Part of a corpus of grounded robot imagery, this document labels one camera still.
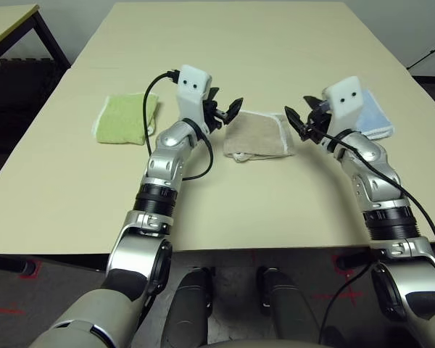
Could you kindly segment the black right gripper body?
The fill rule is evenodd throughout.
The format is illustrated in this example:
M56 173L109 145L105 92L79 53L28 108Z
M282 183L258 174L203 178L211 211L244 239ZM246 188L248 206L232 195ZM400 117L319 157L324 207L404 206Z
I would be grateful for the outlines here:
M304 133L300 136L303 141L311 140L319 144L323 139L323 134L327 133L331 122L331 113L325 106L317 106L307 117L304 126Z

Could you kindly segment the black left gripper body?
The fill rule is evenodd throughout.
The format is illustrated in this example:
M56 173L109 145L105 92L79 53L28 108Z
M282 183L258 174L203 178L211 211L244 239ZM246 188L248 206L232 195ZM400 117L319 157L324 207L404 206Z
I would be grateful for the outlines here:
M212 133L217 129L221 129L223 120L226 117L226 112L218 109L218 103L214 100L203 102L204 121Z

